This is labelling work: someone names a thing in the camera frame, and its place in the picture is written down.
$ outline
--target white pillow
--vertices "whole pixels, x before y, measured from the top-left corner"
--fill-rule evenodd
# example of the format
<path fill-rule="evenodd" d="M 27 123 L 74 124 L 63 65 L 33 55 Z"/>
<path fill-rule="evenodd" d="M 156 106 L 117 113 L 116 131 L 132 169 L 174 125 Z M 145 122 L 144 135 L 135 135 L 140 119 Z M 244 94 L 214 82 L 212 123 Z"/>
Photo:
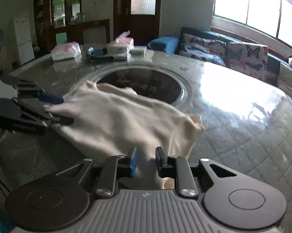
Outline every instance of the white pillow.
<path fill-rule="evenodd" d="M 277 87 L 292 97 L 292 69 L 285 64 L 280 64 L 280 73 L 277 78 Z"/>

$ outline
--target metal screw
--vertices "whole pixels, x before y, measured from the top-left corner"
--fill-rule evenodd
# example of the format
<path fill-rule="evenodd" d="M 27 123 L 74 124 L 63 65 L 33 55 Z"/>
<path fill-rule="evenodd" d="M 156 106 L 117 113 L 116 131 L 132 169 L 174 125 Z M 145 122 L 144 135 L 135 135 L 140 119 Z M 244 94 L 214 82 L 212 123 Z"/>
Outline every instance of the metal screw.
<path fill-rule="evenodd" d="M 100 188 L 100 189 L 96 190 L 96 193 L 99 196 L 108 196 L 111 194 L 111 190 L 109 190 L 107 188 Z"/>
<path fill-rule="evenodd" d="M 184 188 L 183 190 L 181 190 L 180 193 L 183 196 L 192 197 L 192 196 L 195 196 L 197 192 L 194 189 L 191 189 L 191 188 Z"/>

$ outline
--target cloth fold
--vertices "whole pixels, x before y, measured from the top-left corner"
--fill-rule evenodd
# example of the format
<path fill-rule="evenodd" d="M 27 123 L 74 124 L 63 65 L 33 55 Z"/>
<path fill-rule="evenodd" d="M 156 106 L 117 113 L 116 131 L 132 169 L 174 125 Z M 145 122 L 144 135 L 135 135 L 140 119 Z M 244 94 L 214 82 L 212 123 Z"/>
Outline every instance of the cloth fold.
<path fill-rule="evenodd" d="M 135 189 L 173 188 L 173 181 L 158 177 L 155 148 L 166 155 L 188 158 L 204 131 L 199 115 L 190 118 L 173 106 L 137 95 L 132 89 L 85 82 L 60 105 L 46 106 L 51 113 L 71 116 L 70 126 L 54 129 L 94 162 L 138 148 L 136 176 L 120 182 Z"/>

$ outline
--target refrigerator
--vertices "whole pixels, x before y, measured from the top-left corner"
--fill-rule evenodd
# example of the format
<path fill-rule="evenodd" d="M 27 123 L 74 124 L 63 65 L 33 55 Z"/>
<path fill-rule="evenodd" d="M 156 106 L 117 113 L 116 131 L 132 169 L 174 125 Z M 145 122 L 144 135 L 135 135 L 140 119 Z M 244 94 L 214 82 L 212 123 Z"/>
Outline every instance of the refrigerator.
<path fill-rule="evenodd" d="M 33 60 L 34 51 L 30 37 L 29 17 L 23 15 L 13 20 L 14 33 L 17 43 L 18 61 L 20 65 Z"/>

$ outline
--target window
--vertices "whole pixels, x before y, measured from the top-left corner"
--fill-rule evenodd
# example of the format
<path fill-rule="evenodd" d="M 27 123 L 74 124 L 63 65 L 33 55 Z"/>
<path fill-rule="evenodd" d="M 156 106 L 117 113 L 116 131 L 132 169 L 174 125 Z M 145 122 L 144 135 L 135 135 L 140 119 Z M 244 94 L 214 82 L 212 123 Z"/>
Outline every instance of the window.
<path fill-rule="evenodd" d="M 292 48 L 292 0 L 215 0 L 214 14 L 255 28 Z"/>

